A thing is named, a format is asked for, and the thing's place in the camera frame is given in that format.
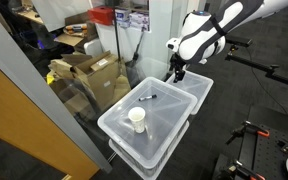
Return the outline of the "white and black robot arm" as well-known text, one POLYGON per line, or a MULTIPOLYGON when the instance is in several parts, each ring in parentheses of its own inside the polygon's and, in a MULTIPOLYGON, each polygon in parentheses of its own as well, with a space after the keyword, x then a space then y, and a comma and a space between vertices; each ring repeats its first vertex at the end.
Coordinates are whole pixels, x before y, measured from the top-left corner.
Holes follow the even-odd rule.
POLYGON ((184 66, 219 54, 224 49, 225 36, 233 29, 286 7, 288 0, 227 0, 215 13, 191 11, 183 20, 180 35, 166 43, 174 52, 170 59, 170 70, 175 72, 173 82, 183 80, 184 66))

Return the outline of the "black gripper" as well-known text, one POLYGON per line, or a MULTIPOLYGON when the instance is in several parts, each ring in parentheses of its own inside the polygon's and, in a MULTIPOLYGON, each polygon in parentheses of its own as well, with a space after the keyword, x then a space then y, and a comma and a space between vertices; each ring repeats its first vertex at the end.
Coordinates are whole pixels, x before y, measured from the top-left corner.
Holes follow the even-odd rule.
POLYGON ((185 76, 185 71, 183 70, 183 67, 185 65, 186 65, 186 63, 177 53, 174 53, 171 56, 169 70, 175 72, 175 77, 174 77, 173 83, 177 83, 178 78, 179 78, 179 81, 183 80, 183 78, 185 76))

